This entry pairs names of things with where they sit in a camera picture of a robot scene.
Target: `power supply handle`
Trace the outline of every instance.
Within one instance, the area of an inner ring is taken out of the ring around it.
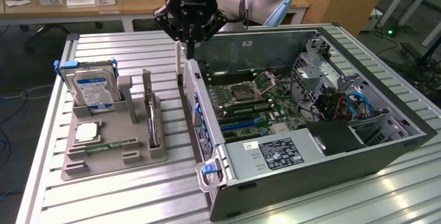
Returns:
[[[213,191],[216,189],[216,187],[221,185],[221,182],[219,182],[217,184],[205,184],[204,175],[203,175],[201,171],[203,171],[203,167],[205,167],[208,165],[215,165],[215,159],[209,159],[194,165],[194,173],[197,176],[199,188],[203,192]]]

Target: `blue hard drive label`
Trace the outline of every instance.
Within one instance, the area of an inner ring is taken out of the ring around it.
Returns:
[[[289,138],[260,143],[259,148],[271,170],[304,162]]]
[[[85,104],[92,109],[108,108],[113,105],[110,92],[105,89],[106,80],[102,77],[84,78],[76,81]]]

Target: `slotted aluminum worktable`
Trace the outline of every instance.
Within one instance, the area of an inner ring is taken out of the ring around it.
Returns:
[[[329,24],[323,28],[439,132],[439,109],[341,28]],[[209,223],[174,81],[173,48],[172,40],[161,31],[81,35],[77,40],[66,41],[62,60],[114,57],[120,75],[133,76],[133,98],[142,94],[140,69],[152,70],[152,89],[161,101],[168,161],[64,182],[60,168],[72,96],[57,78],[17,223]],[[350,65],[335,53],[331,60],[350,73]],[[441,223],[441,135],[375,175],[216,223],[403,223],[411,220]]]

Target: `motherboard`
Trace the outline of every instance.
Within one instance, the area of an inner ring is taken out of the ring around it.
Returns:
[[[227,143],[288,132],[307,123],[284,76],[273,70],[207,76],[209,100]]]

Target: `blue pcie slot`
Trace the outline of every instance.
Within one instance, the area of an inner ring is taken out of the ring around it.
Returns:
[[[259,122],[259,118],[249,120],[249,121],[239,122],[235,124],[227,124],[227,125],[220,126],[220,130],[228,131],[228,130],[239,129],[241,127],[251,127],[251,126],[255,126],[257,124],[257,122]]]

